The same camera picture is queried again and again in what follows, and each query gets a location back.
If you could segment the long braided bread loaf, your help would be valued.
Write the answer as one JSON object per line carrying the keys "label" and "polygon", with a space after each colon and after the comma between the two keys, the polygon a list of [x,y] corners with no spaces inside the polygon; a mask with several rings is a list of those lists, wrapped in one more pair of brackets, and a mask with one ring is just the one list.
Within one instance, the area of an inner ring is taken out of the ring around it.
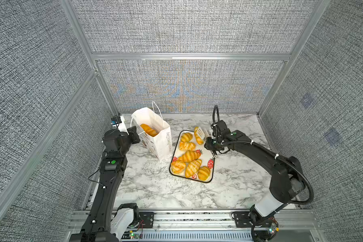
{"label": "long braided bread loaf", "polygon": [[158,135],[157,131],[151,128],[150,126],[146,124],[141,124],[140,127],[144,130],[146,134],[148,134],[151,137],[155,137]]}

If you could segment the white paper gift bag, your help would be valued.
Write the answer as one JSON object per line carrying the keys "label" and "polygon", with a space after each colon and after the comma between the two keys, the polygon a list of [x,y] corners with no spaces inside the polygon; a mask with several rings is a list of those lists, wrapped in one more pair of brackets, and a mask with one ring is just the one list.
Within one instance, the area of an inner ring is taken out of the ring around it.
{"label": "white paper gift bag", "polygon": [[[141,127],[142,125],[149,126],[157,135],[150,136]],[[141,142],[159,161],[171,158],[173,151],[171,128],[155,101],[152,101],[152,108],[144,107],[131,115],[130,127],[137,128]]]}

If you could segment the small croissant second row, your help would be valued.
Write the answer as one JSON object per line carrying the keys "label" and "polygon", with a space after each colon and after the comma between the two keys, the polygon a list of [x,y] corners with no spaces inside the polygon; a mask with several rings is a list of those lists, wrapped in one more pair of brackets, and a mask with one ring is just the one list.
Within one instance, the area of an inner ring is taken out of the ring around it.
{"label": "small croissant second row", "polygon": [[180,151],[195,151],[196,144],[193,142],[180,142],[179,143],[179,150]]}

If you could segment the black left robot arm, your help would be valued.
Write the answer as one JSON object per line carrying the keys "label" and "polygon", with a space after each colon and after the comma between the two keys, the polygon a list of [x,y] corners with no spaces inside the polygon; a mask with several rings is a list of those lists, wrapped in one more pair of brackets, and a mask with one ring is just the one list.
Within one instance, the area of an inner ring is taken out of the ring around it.
{"label": "black left robot arm", "polygon": [[103,137],[105,150],[99,167],[98,189],[90,213],[79,233],[72,234],[71,242],[119,242],[129,226],[139,222],[138,206],[124,204],[112,218],[118,188],[127,168],[131,145],[140,142],[137,128],[107,131]]}

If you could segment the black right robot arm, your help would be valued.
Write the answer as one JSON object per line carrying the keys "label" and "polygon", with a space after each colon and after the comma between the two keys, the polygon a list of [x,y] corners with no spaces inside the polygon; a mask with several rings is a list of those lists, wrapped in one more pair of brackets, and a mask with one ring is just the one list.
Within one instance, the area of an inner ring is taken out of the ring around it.
{"label": "black right robot arm", "polygon": [[252,209],[259,217],[272,216],[287,204],[306,204],[313,199],[312,187],[297,158],[281,156],[241,131],[230,131],[223,120],[211,125],[211,136],[204,146],[213,154],[225,149],[243,154],[271,175],[269,193]]}

